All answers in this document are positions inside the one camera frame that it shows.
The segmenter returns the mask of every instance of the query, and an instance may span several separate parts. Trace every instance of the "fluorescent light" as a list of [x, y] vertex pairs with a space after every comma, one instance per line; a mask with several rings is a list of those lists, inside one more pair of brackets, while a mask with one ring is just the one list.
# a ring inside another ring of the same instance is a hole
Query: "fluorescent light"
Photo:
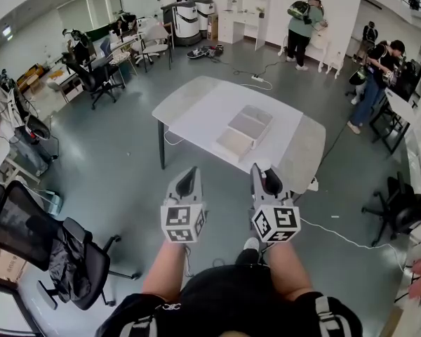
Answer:
[[5, 30], [3, 30], [3, 35], [7, 37], [11, 33], [11, 28], [8, 26]]

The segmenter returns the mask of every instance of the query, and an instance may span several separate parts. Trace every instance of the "green shirt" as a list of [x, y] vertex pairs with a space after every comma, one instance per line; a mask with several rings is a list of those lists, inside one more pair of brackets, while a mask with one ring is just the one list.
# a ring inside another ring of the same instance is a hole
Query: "green shirt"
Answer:
[[308, 25], [304, 24], [304, 20], [292, 18], [290, 24], [288, 24], [288, 28], [304, 37], [311, 37], [312, 30], [314, 29], [313, 26], [323, 20], [323, 13], [316, 6], [310, 6], [309, 18], [312, 20], [312, 23]]

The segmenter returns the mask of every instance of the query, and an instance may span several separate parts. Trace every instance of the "large white and black machine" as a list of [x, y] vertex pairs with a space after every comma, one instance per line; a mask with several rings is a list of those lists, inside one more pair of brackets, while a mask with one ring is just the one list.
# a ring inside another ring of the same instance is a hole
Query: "large white and black machine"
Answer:
[[198, 11], [199, 31], [201, 36], [206, 39], [208, 36], [208, 17], [215, 13], [215, 4], [213, 0], [191, 0], [196, 4]]
[[193, 1], [162, 6], [163, 23], [172, 23], [176, 46], [191, 46], [201, 41], [198, 11]]
[[[262, 242], [287, 242], [301, 231], [300, 210], [293, 205], [291, 191], [274, 166], [263, 171], [253, 165], [251, 194], [250, 223]], [[161, 206], [162, 230], [169, 242], [194, 243], [198, 242], [207, 220], [201, 173], [192, 167], [168, 186]]]

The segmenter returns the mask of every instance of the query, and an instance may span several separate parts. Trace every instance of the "chair seat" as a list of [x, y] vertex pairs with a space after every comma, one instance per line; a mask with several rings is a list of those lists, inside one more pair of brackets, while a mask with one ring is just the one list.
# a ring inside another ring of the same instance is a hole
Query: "chair seat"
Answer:
[[119, 64], [127, 61], [127, 59], [129, 59], [130, 57], [131, 57], [131, 53], [129, 51], [116, 53], [116, 54], [114, 54], [114, 58], [112, 59], [110, 64], [111, 65], [119, 65]]
[[91, 282], [91, 292], [81, 300], [73, 301], [80, 310], [88, 310], [100, 297], [105, 287], [111, 260], [96, 244], [88, 243], [85, 247], [86, 270]]
[[152, 45], [148, 46], [142, 53], [161, 53], [168, 49], [168, 45], [160, 44], [160, 45]]

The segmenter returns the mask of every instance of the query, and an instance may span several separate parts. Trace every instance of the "black office chair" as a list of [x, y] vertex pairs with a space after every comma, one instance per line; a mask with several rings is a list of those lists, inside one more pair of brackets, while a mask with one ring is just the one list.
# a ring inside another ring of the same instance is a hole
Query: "black office chair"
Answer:
[[78, 74], [84, 89], [91, 93], [92, 98], [95, 97], [92, 103], [92, 110], [95, 110], [96, 102], [104, 93], [111, 96], [112, 102], [115, 103], [116, 99], [112, 95], [111, 90], [116, 87], [125, 88], [125, 84], [111, 84], [109, 82], [112, 75], [119, 71], [117, 66], [106, 64], [96, 67], [92, 72], [87, 72], [69, 53], [62, 54], [62, 63]]
[[371, 244], [372, 247], [377, 246], [387, 225], [392, 228], [391, 240], [396, 239], [397, 234], [409, 234], [412, 226], [421, 222], [421, 195], [416, 195], [413, 188], [403, 181], [401, 173], [398, 178], [388, 178], [389, 198], [385, 200], [381, 192], [375, 191], [373, 196], [379, 197], [382, 204], [382, 211], [362, 208], [362, 213], [372, 213], [381, 217], [382, 226], [379, 234]]
[[[72, 302], [80, 309], [89, 309], [102, 296], [105, 305], [114, 306], [114, 300], [106, 300], [103, 288], [107, 275], [114, 275], [136, 280], [140, 273], [132, 276], [109, 271], [110, 259], [107, 255], [113, 242], [119, 242], [120, 236], [113, 236], [101, 249], [92, 241], [92, 234], [71, 218], [58, 221], [50, 217], [32, 199], [27, 189], [18, 181], [13, 181], [6, 188], [0, 203], [0, 249], [13, 253], [43, 271], [48, 270], [53, 240], [63, 229], [83, 244], [84, 264], [87, 278], [91, 284], [89, 293]], [[44, 300], [54, 310], [58, 303], [54, 296], [56, 289], [47, 289], [41, 281], [37, 289]]]

